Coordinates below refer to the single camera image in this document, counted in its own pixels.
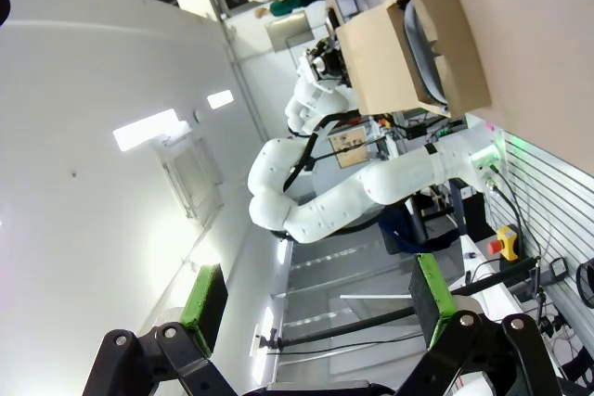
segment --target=black pole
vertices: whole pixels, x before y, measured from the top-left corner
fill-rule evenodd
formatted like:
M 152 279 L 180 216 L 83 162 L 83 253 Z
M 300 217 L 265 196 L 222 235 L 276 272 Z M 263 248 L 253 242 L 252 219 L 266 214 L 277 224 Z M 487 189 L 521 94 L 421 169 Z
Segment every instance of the black pole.
M 506 280 L 515 277 L 516 275 L 526 273 L 527 271 L 533 269 L 535 265 L 535 258 L 528 258 L 522 260 L 514 264 L 513 266 L 510 266 L 505 271 L 500 271 L 498 273 L 488 276 L 487 278 L 484 278 L 483 280 L 470 283 L 466 287 L 456 289 L 452 291 L 452 294 L 455 296 L 471 296 L 472 294 L 476 294 L 477 292 L 484 291 L 485 289 L 503 283 Z M 306 334 L 305 336 L 301 336 L 299 338 L 278 339 L 277 346 L 280 350 L 282 350 L 283 348 L 289 347 L 291 345 L 301 345 L 303 343 L 315 342 L 316 340 L 335 338 L 337 336 L 354 333 L 362 329 L 387 324 L 389 322 L 393 322 L 394 320 L 403 319 L 405 317 L 409 317 L 414 313 L 415 309 L 412 306 L 409 306 L 407 308 L 403 308 L 402 310 L 397 310 L 391 313 L 378 315 L 376 317 L 370 317 L 369 319 L 360 320 L 352 324 L 337 326 L 335 328 L 330 329 L 324 329 L 316 333 Z

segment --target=beige tabletop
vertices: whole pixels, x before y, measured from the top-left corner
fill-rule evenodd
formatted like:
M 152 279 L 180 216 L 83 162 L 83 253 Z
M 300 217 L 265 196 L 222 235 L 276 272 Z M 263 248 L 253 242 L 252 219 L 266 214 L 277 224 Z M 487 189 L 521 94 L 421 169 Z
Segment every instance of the beige tabletop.
M 493 104 L 473 112 L 594 174 L 594 0 L 460 0 Z

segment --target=bolt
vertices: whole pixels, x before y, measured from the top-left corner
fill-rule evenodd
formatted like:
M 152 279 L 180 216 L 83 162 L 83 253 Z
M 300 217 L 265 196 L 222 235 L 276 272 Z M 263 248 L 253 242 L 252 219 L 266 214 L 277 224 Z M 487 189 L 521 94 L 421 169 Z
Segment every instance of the bolt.
M 511 327 L 513 329 L 522 329 L 523 328 L 523 321 L 521 319 L 513 319 L 511 321 Z
M 167 337 L 168 339 L 175 336 L 175 334 L 177 334 L 177 330 L 175 328 L 167 328 L 165 330 L 165 337 Z
M 462 326 L 473 326 L 474 317 L 472 317 L 470 314 L 464 314 L 462 317 L 460 317 L 460 324 Z

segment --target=red button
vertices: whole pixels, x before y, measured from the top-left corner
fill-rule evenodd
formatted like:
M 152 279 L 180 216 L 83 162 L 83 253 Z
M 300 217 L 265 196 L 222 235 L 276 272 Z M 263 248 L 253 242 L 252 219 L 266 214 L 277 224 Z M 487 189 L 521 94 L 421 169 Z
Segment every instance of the red button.
M 490 241 L 488 245 L 489 254 L 497 254 L 503 250 L 503 242 L 501 240 Z

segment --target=open cardboard box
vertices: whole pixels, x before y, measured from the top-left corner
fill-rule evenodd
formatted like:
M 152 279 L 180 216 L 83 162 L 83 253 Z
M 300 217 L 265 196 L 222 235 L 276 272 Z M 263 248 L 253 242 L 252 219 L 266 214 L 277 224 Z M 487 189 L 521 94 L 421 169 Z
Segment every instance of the open cardboard box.
M 490 96 L 459 0 L 413 0 L 433 51 L 448 109 L 424 91 L 404 32 L 404 11 L 388 0 L 337 30 L 351 83 L 364 114 L 421 107 L 456 118 L 487 106 Z

